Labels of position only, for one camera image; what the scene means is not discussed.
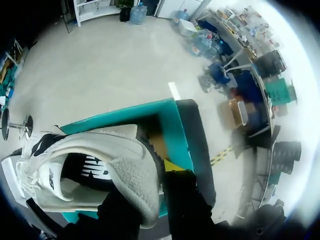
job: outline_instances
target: stool leg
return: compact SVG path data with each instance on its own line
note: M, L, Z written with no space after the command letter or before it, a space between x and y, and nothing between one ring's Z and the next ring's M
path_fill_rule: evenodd
M9 127L14 129L23 129L25 126L22 124L9 123Z

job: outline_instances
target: plastic bottle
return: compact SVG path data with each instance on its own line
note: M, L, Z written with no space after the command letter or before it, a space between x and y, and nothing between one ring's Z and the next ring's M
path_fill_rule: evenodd
M190 19L189 14L187 13L187 9L183 11L177 11L176 14L174 15L173 22L175 25L178 25L180 22L180 19L188 21Z
M132 8L130 13L130 22L137 25L142 24L146 18L147 10L147 6L140 2L138 6Z
M209 48L208 51L204 53L204 57L206 59L211 60L212 58L214 58L217 55L220 55L221 53L222 53L222 48L220 44L212 40L211 47Z
M193 43L190 47L190 52L195 56L204 55L210 48L212 44L212 36L199 35L194 38Z

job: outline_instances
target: shoe tongue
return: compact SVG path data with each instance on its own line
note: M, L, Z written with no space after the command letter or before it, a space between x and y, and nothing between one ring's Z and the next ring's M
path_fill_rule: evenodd
M41 185L48 189L61 200L70 202L73 199L65 197L61 191L61 172L66 160L66 155L57 156L39 168Z

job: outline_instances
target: bar stool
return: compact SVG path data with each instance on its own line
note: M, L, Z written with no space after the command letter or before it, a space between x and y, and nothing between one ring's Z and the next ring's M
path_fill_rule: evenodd
M11 123L9 109L6 108L3 111L1 118L2 137L5 141L8 139L10 128L19 129L19 140L21 140L23 137L29 139L34 129L34 120L32 119L31 115L28 114L22 124Z

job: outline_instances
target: teal box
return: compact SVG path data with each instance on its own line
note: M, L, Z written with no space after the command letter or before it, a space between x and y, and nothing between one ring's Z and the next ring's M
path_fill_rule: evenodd
M97 128L123 124L138 124L141 122L152 126L153 123L150 121L153 120L157 122L155 124L160 125L166 146L166 153L170 161L183 169L194 171L184 128L176 101L173 98L103 113L62 126L61 130L66 134L75 134ZM97 214L92 211L64 212L63 216L68 222L75 223L78 220L78 213L90 217L98 217ZM159 216L162 217L167 214L168 210L165 202L162 201Z

